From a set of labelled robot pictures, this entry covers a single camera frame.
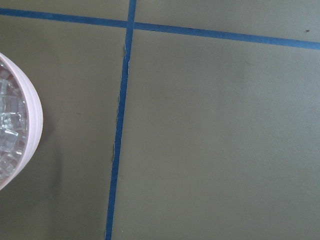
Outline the pile of ice cubes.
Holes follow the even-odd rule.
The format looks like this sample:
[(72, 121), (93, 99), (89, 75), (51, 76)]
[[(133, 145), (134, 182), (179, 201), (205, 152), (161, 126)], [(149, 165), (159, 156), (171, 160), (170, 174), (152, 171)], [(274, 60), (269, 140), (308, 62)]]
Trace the pile of ice cubes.
[(27, 136), (25, 98), (8, 66), (0, 62), (0, 181), (13, 175)]

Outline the pink bowl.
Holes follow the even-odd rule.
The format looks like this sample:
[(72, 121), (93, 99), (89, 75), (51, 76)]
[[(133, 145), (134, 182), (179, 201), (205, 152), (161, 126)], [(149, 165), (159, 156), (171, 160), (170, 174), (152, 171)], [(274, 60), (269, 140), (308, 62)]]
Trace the pink bowl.
[(22, 157), (13, 175), (3, 182), (0, 181), (0, 187), (3, 189), (22, 171), (34, 155), (42, 136), (44, 117), (38, 93), (26, 74), (4, 54), (1, 54), (0, 62), (4, 62), (12, 72), (24, 96), (27, 124), (26, 145)]

